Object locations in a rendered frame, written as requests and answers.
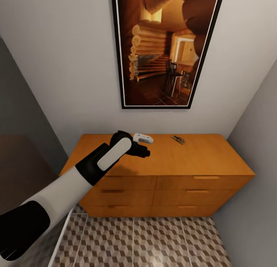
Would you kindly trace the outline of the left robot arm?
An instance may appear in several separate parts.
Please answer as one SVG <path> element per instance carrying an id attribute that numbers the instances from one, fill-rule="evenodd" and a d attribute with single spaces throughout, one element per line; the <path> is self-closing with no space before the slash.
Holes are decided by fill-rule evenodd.
<path id="1" fill-rule="evenodd" d="M 58 179 L 18 208 L 0 215 L 0 267 L 11 267 L 91 190 L 124 154 L 145 158 L 153 138 L 118 130 Z"/>

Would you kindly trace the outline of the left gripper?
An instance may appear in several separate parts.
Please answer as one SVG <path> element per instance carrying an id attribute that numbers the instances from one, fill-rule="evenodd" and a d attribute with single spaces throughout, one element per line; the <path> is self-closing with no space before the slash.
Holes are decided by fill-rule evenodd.
<path id="1" fill-rule="evenodd" d="M 150 155 L 150 151 L 148 150 L 148 147 L 142 146 L 142 145 L 136 143 L 136 150 L 133 153 L 131 153 L 131 155 L 145 158 L 145 156 Z"/>

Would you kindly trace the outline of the mousetrap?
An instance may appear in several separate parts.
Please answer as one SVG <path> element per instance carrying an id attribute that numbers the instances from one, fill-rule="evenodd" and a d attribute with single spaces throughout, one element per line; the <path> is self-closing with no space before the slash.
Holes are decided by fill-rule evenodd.
<path id="1" fill-rule="evenodd" d="M 175 139 L 177 142 L 179 142 L 182 145 L 186 143 L 186 141 L 184 139 L 178 137 L 177 135 L 172 136 L 172 138 Z"/>

